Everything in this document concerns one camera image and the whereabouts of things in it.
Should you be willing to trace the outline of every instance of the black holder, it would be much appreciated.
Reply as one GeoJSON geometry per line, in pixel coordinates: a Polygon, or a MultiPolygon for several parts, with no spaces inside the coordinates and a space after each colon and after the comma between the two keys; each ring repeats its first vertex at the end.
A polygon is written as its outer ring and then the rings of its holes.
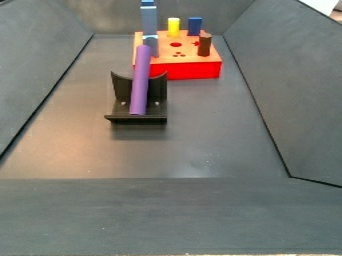
{"type": "Polygon", "coordinates": [[[112,114],[104,118],[120,124],[167,123],[167,72],[148,79],[146,115],[131,115],[132,79],[111,72],[115,92],[112,114]]]}

